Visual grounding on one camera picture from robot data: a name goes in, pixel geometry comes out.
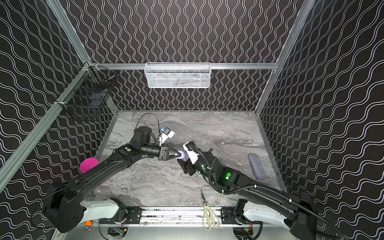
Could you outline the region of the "purple earbud charging case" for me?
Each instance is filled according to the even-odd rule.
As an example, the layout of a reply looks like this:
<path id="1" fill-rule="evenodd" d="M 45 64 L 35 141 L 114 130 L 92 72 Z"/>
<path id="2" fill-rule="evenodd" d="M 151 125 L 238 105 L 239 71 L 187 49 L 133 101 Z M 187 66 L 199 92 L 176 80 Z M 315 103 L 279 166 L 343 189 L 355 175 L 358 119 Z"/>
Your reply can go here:
<path id="1" fill-rule="evenodd" d="M 180 157 L 178 160 L 184 160 L 186 158 L 186 153 L 184 151 L 178 151 L 180 153 Z"/>

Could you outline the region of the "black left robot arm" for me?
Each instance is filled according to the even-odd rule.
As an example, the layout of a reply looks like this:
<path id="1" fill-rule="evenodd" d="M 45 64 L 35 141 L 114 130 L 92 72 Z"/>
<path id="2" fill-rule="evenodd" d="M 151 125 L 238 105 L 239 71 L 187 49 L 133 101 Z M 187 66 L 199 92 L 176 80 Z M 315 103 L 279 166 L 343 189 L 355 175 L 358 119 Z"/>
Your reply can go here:
<path id="1" fill-rule="evenodd" d="M 181 153 L 164 144 L 167 138 L 175 134 L 169 128 L 160 130 L 160 137 L 155 137 L 152 129 L 141 126 L 134 129 L 129 143 L 115 149 L 113 153 L 89 171 L 64 183 L 54 182 L 48 188 L 48 195 L 43 199 L 43 213 L 61 233 L 66 233 L 78 225 L 87 211 L 81 201 L 95 188 L 110 177 L 129 168 L 143 157 L 155 157 L 160 161 L 179 158 Z"/>

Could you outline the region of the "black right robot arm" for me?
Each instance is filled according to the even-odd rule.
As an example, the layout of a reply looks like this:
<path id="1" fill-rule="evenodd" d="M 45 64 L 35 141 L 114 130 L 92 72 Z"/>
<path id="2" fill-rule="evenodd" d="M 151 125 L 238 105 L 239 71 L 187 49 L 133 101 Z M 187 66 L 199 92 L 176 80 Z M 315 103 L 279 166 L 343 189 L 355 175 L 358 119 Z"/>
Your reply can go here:
<path id="1" fill-rule="evenodd" d="M 311 198 L 296 196 L 268 187 L 245 174 L 224 166 L 212 151 L 198 148 L 174 155 L 185 174 L 201 174 L 207 183 L 222 195 L 238 194 L 252 203 L 265 205 L 284 216 L 283 225 L 300 240 L 314 240 L 317 236 L 331 240 L 344 240 L 343 233 L 314 209 Z"/>

